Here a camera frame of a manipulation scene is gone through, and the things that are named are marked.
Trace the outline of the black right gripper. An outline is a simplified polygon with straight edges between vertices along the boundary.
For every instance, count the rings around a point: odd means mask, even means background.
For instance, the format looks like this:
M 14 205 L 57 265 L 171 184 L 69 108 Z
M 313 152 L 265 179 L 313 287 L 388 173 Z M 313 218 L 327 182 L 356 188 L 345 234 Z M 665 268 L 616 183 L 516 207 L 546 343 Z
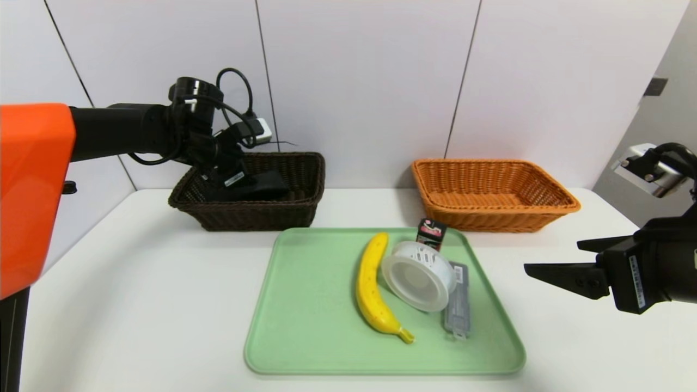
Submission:
M 605 271 L 594 263 L 525 264 L 524 270 L 531 278 L 593 300 L 609 296 L 612 287 L 617 310 L 642 314 L 664 301 L 695 303 L 695 241 L 695 218 L 655 218 L 632 236 L 577 242 L 579 250 L 604 251 L 609 285 Z

